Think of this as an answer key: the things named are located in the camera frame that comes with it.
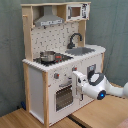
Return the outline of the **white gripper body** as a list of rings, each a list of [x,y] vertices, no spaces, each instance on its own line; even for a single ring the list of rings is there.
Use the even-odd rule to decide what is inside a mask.
[[[79,71],[72,72],[72,95],[74,98],[80,99],[83,94],[82,89],[88,86],[87,76]]]

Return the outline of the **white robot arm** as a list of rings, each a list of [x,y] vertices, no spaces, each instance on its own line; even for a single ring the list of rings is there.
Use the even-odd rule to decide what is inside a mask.
[[[81,95],[96,100],[102,100],[107,94],[121,98],[128,98],[128,82],[123,88],[114,87],[103,73],[94,73],[90,78],[79,71],[72,72],[72,95]]]

